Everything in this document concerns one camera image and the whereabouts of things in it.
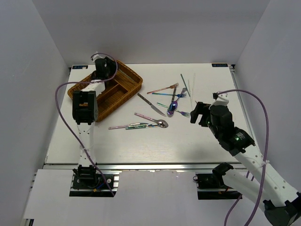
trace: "white table surface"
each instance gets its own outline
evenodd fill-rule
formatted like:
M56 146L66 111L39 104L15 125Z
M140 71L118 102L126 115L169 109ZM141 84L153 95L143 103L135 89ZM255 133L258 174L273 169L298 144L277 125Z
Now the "white table surface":
M213 68L211 64L144 64L128 65L143 78L143 85L139 93L154 105L160 102L169 105L171 96L146 94L148 91L167 87L175 83L180 86L180 93L184 84L180 74L185 80L190 80L192 89L193 74L196 74L193 103L195 100L212 103L212 93L227 89L234 89L234 83L229 68ZM87 69L71 70L69 81L79 81L88 76L95 69L89 65ZM76 123L72 118L72 102L67 95L67 86L62 104L62 113L70 126L77 132ZM173 90L162 91L172 94ZM228 107L233 114L235 125L248 131L246 120L238 100L237 93L229 93ZM161 111L166 109L157 106ZM192 110L190 98L181 98L178 110L190 112ZM108 130L110 126L126 125L135 122L147 122L134 115L141 113L154 119L164 119L169 127L151 129L115 129ZM163 117L151 107L134 95L120 108L109 115L105 120L95 126L94 148L98 163L215 163L237 162L228 152L223 150L214 138L210 129L196 124L190 124L189 118L174 113L171 118ZM79 160L79 144L72 136L62 120L59 118L48 148L46 163L51 164L77 164Z

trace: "iridescent spoon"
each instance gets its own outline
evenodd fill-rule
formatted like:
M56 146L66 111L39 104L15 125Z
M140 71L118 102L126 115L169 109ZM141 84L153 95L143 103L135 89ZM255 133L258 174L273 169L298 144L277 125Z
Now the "iridescent spoon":
M180 96L182 96L183 93L185 93L186 91L187 91L187 89L186 89L186 88L183 88L183 89L182 89L182 92L181 92L181 94L180 94ZM177 107L178 107L178 100L179 100L179 99L180 99L180 98L178 97L177 100L173 101L173 102L170 104L170 106L169 106L169 108L168 108L168 110L167 110L167 115L173 115L173 114L174 114L175 109L177 109Z

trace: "table knife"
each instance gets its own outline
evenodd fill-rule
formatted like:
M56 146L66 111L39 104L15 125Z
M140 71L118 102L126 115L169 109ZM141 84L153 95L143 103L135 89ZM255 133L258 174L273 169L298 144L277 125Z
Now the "table knife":
M137 95L138 95L142 100L144 100L146 103L148 103L148 104L150 105L150 107L151 107L152 109L154 109L157 113L159 113L160 115L166 117L166 115L165 115L163 112L161 112L161 111L160 111L158 108L156 108L151 102L149 102L147 99L145 99L140 93L138 93Z

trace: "silver spoon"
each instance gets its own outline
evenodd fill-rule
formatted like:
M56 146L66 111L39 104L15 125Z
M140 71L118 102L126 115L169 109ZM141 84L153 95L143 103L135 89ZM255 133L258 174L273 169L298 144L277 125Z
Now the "silver spoon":
M157 123L161 128L167 128L168 127L168 123L163 119L156 120L156 119L152 119L151 117L147 117L147 116L145 116L143 114L139 114L139 113L135 113L135 115L137 115L141 118L153 121L153 122Z

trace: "wicker basket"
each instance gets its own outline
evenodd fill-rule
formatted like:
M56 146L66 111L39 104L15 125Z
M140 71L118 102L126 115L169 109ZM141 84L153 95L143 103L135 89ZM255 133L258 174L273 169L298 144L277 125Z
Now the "wicker basket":
M117 61L118 71L114 79L106 83L106 89L97 97L98 118L101 121L141 89L143 79L124 63ZM82 81L91 81L91 75ZM68 90L72 99L73 92L82 90L87 84L76 84Z

